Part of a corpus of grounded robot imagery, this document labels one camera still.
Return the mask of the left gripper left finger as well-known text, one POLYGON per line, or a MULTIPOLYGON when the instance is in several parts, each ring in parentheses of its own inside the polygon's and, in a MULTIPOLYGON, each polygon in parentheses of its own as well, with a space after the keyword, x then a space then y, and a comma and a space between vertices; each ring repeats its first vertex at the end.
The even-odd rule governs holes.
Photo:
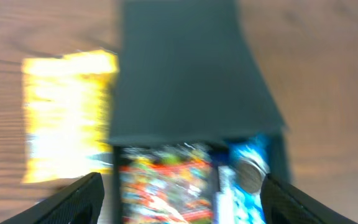
POLYGON ((103 200, 102 176, 92 172, 1 224, 97 224, 103 200))

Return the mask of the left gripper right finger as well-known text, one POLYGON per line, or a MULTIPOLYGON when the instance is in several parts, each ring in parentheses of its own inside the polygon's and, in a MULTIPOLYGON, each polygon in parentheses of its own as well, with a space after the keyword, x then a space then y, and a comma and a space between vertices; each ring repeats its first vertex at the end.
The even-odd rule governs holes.
POLYGON ((267 224, 356 224, 270 174, 265 176, 260 196, 267 224))

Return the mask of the blue Oreo pack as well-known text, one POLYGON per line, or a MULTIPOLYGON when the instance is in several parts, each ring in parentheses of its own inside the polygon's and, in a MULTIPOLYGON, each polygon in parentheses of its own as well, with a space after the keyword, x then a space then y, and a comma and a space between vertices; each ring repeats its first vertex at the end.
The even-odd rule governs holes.
POLYGON ((218 166, 220 189, 216 195, 216 223, 266 223, 260 191, 270 172, 268 144, 265 135, 228 142, 228 159, 218 166))

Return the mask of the Haribo candy bag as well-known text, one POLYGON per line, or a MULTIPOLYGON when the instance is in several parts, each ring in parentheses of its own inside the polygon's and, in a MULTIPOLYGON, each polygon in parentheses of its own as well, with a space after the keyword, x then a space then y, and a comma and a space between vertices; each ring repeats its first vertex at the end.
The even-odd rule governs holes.
POLYGON ((212 223, 214 187, 210 150, 202 143, 121 149, 122 221, 212 223))

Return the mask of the black box container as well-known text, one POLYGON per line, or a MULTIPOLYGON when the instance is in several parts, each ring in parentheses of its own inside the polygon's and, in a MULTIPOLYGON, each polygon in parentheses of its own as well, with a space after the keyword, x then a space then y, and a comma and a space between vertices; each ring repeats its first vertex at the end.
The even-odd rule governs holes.
POLYGON ((242 36, 235 1, 124 1, 121 72, 109 143, 124 149, 270 139, 268 165, 288 180, 285 122, 242 36))

